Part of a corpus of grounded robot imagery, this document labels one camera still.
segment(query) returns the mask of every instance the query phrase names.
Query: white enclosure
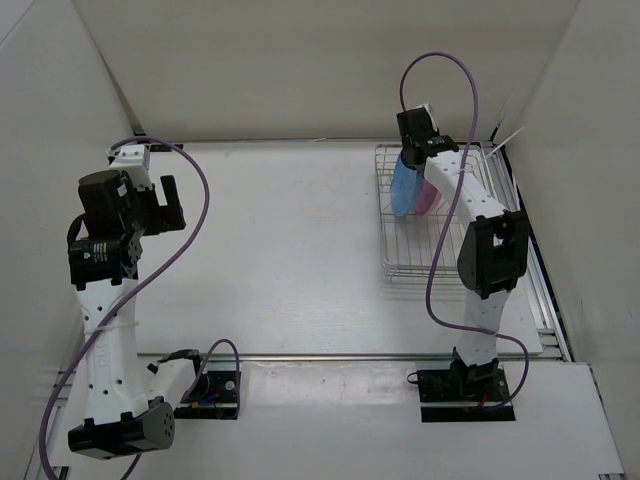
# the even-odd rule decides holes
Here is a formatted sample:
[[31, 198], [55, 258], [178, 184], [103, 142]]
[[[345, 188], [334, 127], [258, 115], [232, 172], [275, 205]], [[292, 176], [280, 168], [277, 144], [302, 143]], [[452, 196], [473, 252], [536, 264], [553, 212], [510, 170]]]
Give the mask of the white enclosure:
[[[478, 139], [507, 134], [578, 0], [76, 0], [135, 118], [174, 140], [396, 137], [403, 69], [429, 50], [464, 58]], [[454, 65], [415, 68], [407, 101], [469, 128]]]
[[[635, 0], [0, 2], [2, 477], [42, 478], [29, 463], [40, 415], [81, 338], [65, 255], [77, 181], [133, 128], [201, 142], [186, 149], [213, 195], [202, 237], [138, 299], [141, 364], [228, 336], [247, 401], [238, 422], [178, 422], [173, 449], [145, 455], [131, 478], [617, 480], [624, 467], [640, 479], [638, 19]], [[503, 320], [533, 356], [509, 426], [422, 428], [403, 378], [456, 342], [429, 323], [422, 284], [389, 287], [380, 253], [373, 155], [397, 143], [403, 69], [432, 50], [474, 73], [483, 146], [526, 126], [506, 152], [574, 359], [599, 387], [584, 363], [561, 361], [532, 246]], [[466, 135], [471, 95], [455, 66], [424, 62], [406, 95], [434, 104], [443, 133]], [[212, 143], [325, 137], [365, 141]], [[504, 165], [491, 165], [496, 196], [516, 208]], [[177, 156], [154, 153], [152, 176], [166, 173], [192, 227], [200, 186]], [[142, 275], [185, 235], [145, 238]], [[460, 292], [443, 291], [436, 308], [461, 316]], [[498, 349], [515, 384], [522, 357]], [[129, 460], [66, 449], [77, 377], [54, 463], [72, 479], [114, 478]]]

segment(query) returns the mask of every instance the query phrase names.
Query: white table surface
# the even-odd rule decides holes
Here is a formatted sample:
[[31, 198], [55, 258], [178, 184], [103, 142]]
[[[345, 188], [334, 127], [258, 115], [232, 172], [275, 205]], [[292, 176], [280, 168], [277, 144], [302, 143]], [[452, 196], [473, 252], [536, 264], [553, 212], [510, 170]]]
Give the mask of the white table surface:
[[[169, 450], [144, 454], [131, 479], [598, 480], [622, 467], [585, 365], [538, 362], [515, 422], [420, 423], [409, 363], [243, 364], [237, 421], [178, 420]], [[522, 364], [505, 365], [515, 385]], [[53, 464], [70, 480], [120, 478], [132, 458], [73, 454], [86, 378], [76, 377]]]
[[[187, 144], [211, 187], [191, 249], [137, 300], [141, 353], [449, 354], [458, 333], [427, 316], [423, 287], [390, 285], [381, 266], [374, 143]], [[187, 230], [143, 239], [141, 277], [187, 237], [203, 194], [177, 154], [155, 153], [152, 177], [175, 175]], [[542, 347], [527, 292], [514, 290], [501, 331]], [[464, 289], [436, 288], [435, 311], [462, 322]], [[498, 341], [500, 353], [520, 353]]]

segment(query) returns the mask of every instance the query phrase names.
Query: white wall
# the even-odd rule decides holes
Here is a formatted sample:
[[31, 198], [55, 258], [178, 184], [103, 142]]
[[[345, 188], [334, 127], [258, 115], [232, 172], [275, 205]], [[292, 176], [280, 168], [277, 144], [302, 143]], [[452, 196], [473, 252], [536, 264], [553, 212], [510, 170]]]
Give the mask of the white wall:
[[[181, 140], [397, 136], [400, 76], [446, 50], [474, 72], [478, 138], [512, 125], [578, 0], [75, 0], [147, 133]], [[416, 67], [453, 136], [471, 94], [445, 60]]]
[[78, 328], [65, 243], [78, 178], [128, 132], [70, 0], [36, 0], [0, 45], [2, 478], [23, 478]]
[[640, 3], [583, 0], [508, 153], [576, 358], [640, 478]]
[[0, 3], [0, 44], [32, 3], [33, 0], [3, 0]]

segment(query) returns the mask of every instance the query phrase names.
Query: wire rack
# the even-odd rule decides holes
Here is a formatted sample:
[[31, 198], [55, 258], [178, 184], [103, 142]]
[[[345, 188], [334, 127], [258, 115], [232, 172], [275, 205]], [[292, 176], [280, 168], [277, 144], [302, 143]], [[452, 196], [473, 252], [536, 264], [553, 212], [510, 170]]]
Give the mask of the wire rack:
[[[375, 150], [378, 199], [380, 206], [380, 233], [382, 237], [382, 264], [385, 274], [394, 279], [425, 278], [431, 270], [431, 260], [449, 213], [449, 204], [441, 200], [430, 213], [396, 217], [391, 209], [391, 180], [401, 145], [378, 145]], [[467, 157], [467, 174], [473, 173], [489, 194], [495, 189], [484, 152], [472, 147]], [[451, 227], [436, 267], [436, 276], [458, 279], [457, 253], [464, 239], [464, 229], [457, 217]]]

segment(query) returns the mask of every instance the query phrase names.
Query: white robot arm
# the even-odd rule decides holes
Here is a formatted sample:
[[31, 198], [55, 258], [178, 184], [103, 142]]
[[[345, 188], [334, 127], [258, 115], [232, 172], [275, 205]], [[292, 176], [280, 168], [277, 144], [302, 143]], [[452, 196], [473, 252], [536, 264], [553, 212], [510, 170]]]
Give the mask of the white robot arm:
[[[167, 205], [159, 205], [149, 177], [149, 151], [122, 147], [108, 170], [82, 178], [78, 193], [85, 213], [72, 224], [71, 281], [82, 309], [85, 338], [138, 284], [140, 238], [185, 227], [173, 177], [162, 177]], [[88, 235], [76, 239], [81, 223]], [[138, 370], [135, 298], [104, 327], [86, 356], [84, 424], [68, 435], [72, 451], [109, 459], [169, 448], [174, 409], [200, 367], [196, 351], [172, 355], [151, 366], [144, 385]]]
[[[401, 112], [397, 119], [403, 147], [399, 161], [422, 173], [434, 191], [453, 203], [462, 152], [450, 137], [440, 135], [428, 104]], [[465, 398], [496, 391], [494, 384], [505, 383], [496, 380], [502, 375], [496, 337], [486, 333], [500, 329], [509, 294], [526, 272], [530, 226], [524, 212], [510, 212], [474, 175], [464, 177], [455, 214], [466, 230], [457, 264], [468, 289], [463, 323], [477, 329], [462, 332], [450, 368]], [[497, 396], [503, 398], [504, 390]]]
[[[427, 159], [424, 177], [451, 203], [460, 175], [461, 152], [441, 152]], [[507, 208], [487, 193], [474, 175], [466, 175], [458, 200], [456, 215], [465, 231], [479, 217], [501, 217]], [[500, 329], [504, 305], [509, 290], [494, 292], [481, 298], [473, 290], [467, 290], [464, 325], [492, 332]], [[496, 337], [476, 332], [462, 332], [456, 351], [466, 365], [484, 365], [496, 357]]]

